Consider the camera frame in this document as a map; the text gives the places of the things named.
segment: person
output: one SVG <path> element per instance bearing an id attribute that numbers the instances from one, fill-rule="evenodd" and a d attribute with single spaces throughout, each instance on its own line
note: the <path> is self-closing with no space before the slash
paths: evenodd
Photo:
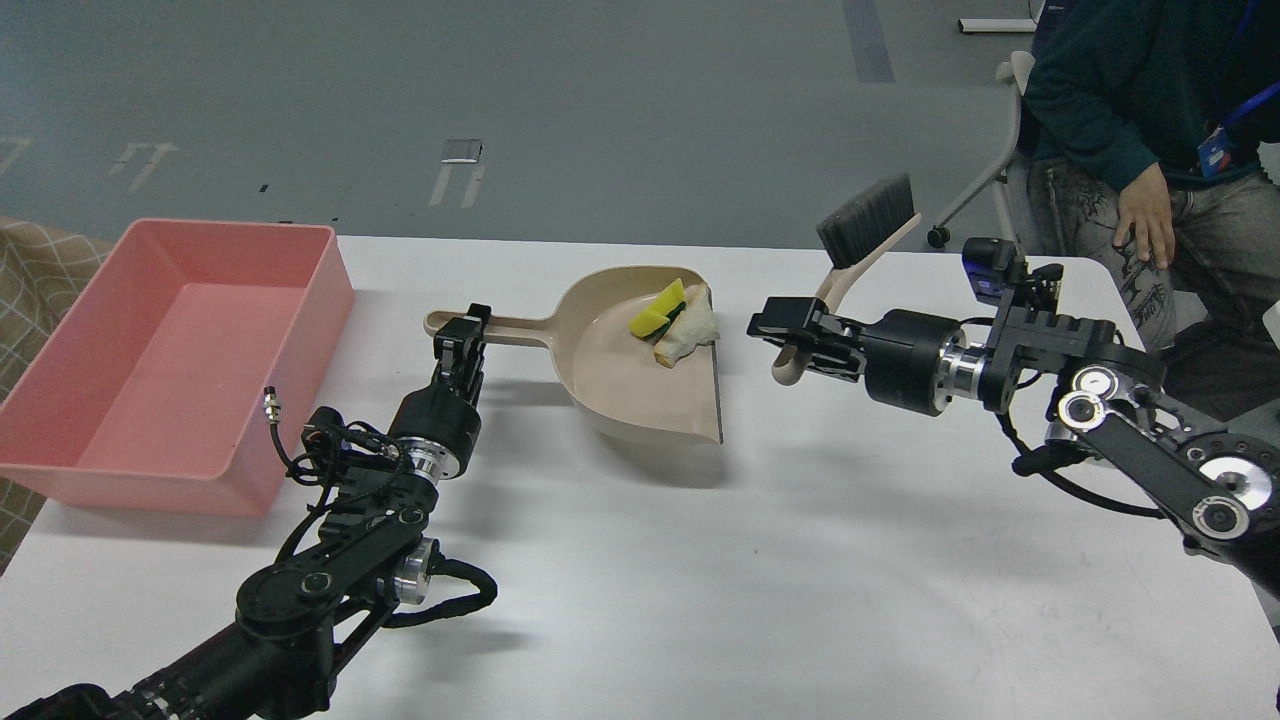
<path id="1" fill-rule="evenodd" d="M 1024 94 L 1050 250 L 1111 272 L 1165 392 L 1219 420 L 1280 396 L 1280 3 L 1079 0 Z M 1174 279 L 1208 318 L 1176 332 Z"/>

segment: chair wheel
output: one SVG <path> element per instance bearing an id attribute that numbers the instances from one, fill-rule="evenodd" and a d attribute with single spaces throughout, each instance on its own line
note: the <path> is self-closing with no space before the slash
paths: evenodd
<path id="1" fill-rule="evenodd" d="M 951 240 L 951 231 L 934 225 L 924 237 L 929 247 L 942 247 Z"/>

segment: silver metal joint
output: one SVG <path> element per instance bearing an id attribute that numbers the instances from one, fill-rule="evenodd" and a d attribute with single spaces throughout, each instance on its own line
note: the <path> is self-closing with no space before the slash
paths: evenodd
<path id="1" fill-rule="evenodd" d="M 1078 389 L 1057 401 L 1057 419 L 1075 432 L 1097 428 L 1107 418 L 1107 409 L 1097 395 Z"/>
<path id="2" fill-rule="evenodd" d="M 393 578 L 396 600 L 410 605 L 422 605 L 426 600 L 426 588 L 431 583 L 431 577 L 426 571 L 435 544 L 435 539 L 422 538 L 422 542 L 396 569 Z"/>
<path id="3" fill-rule="evenodd" d="M 1257 510 L 1271 500 L 1271 474 L 1245 457 L 1222 455 L 1206 461 L 1199 471 L 1249 510 Z"/>
<path id="4" fill-rule="evenodd" d="M 1110 368 L 1089 365 L 1075 373 L 1075 377 L 1071 378 L 1071 388 L 1091 392 L 1102 400 L 1111 400 L 1120 389 L 1120 378 Z"/>
<path id="5" fill-rule="evenodd" d="M 410 459 L 412 473 L 426 478 L 431 484 L 458 474 L 458 459 L 443 445 L 422 438 L 412 438 L 404 450 Z"/>
<path id="6" fill-rule="evenodd" d="M 987 348 L 968 345 L 964 331 L 956 331 L 942 347 L 934 405 L 941 407 L 948 397 L 978 400 L 978 380 L 986 369 Z"/>
<path id="7" fill-rule="evenodd" d="M 262 413 L 273 425 L 280 421 L 280 398 L 275 396 L 274 387 L 265 388 L 262 393 Z"/>
<path id="8" fill-rule="evenodd" d="M 1196 503 L 1192 523 L 1204 537 L 1230 541 L 1249 529 L 1249 511 L 1234 497 L 1215 495 Z"/>
<path id="9" fill-rule="evenodd" d="M 421 523 L 425 520 L 426 512 L 422 512 L 421 507 L 406 507 L 396 515 L 396 519 L 406 525 L 412 525 L 413 523 Z"/>
<path id="10" fill-rule="evenodd" d="M 1080 441 L 1080 436 L 1075 434 L 1075 432 L 1071 430 L 1071 428 L 1068 428 L 1061 420 L 1052 420 L 1048 427 L 1044 428 L 1044 445 L 1053 443 L 1069 443 L 1087 451 L 1089 456 L 1085 459 L 1085 462 L 1089 465 L 1110 468 L 1112 470 L 1115 469 L 1115 465 L 1110 460 L 1102 457 L 1096 450 L 1083 443 Z"/>
<path id="11" fill-rule="evenodd" d="M 317 594 L 333 587 L 333 575 L 329 573 L 311 573 L 302 578 L 301 589 L 306 594 Z"/>

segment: gray patterned pants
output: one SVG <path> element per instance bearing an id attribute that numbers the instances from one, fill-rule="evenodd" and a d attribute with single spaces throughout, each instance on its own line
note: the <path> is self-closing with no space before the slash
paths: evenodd
<path id="1" fill-rule="evenodd" d="M 1028 190 L 1048 251 L 1092 258 L 1111 273 L 1143 343 L 1169 366 L 1165 392 L 1220 420 L 1280 397 L 1280 350 L 1262 325 L 1280 300 L 1280 187 L 1263 172 L 1170 191 L 1170 270 L 1138 260 L 1132 237 L 1112 247 L 1120 196 L 1069 160 L 1037 161 Z M 1181 332 L 1175 283 L 1208 310 Z"/>

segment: white painted line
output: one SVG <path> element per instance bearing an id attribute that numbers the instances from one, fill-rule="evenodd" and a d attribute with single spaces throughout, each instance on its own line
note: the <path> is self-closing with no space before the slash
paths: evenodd
<path id="1" fill-rule="evenodd" d="M 152 147 L 152 145 L 150 142 L 127 142 L 127 143 L 124 143 L 124 152 L 122 152 L 120 156 L 115 159 L 115 163 L 111 165 L 111 170 L 109 173 L 106 173 L 106 174 L 108 176 L 118 174 L 120 170 L 124 169 L 124 165 L 129 164 L 129 160 L 133 159 L 133 154 L 137 152 L 138 150 L 143 149 L 143 147 Z"/>
<path id="2" fill-rule="evenodd" d="M 480 195 L 480 183 L 484 182 L 484 165 L 476 165 L 476 169 L 471 170 L 471 182 L 467 183 L 467 192 L 462 196 L 462 209 L 476 204 L 476 195 Z"/>
<path id="3" fill-rule="evenodd" d="M 956 20 L 960 32 L 977 35 L 982 32 L 1015 32 L 1030 35 L 1036 32 L 1036 20 L 1030 18 L 960 18 Z"/>
<path id="4" fill-rule="evenodd" d="M 10 146 L 9 152 L 4 155 L 4 159 L 0 159 L 0 176 L 3 176 L 4 172 L 9 169 L 9 165 L 12 165 L 13 161 L 18 159 L 18 155 L 22 155 L 22 151 L 26 150 L 28 145 L 31 145 L 31 138 L 0 137 L 0 145 Z"/>
<path id="5" fill-rule="evenodd" d="M 172 142 L 161 142 L 160 145 L 156 145 L 155 151 L 151 152 L 151 159 L 147 160 L 146 165 L 142 165 L 142 169 L 138 170 L 138 177 L 133 178 L 133 182 L 129 184 L 129 192 L 142 187 L 142 183 L 147 182 L 147 178 L 151 177 L 152 172 L 155 172 L 156 165 L 160 164 L 160 159 L 175 150 L 178 150 L 178 146 Z"/>
<path id="6" fill-rule="evenodd" d="M 440 165 L 440 174 L 435 177 L 435 190 L 431 191 L 431 201 L 428 206 L 435 208 L 440 202 L 444 202 L 444 191 L 449 188 L 449 174 L 452 172 L 453 165 Z"/>
<path id="7" fill-rule="evenodd" d="M 858 82 L 893 82 L 893 64 L 888 58 L 876 0 L 844 0 L 844 5 Z"/>

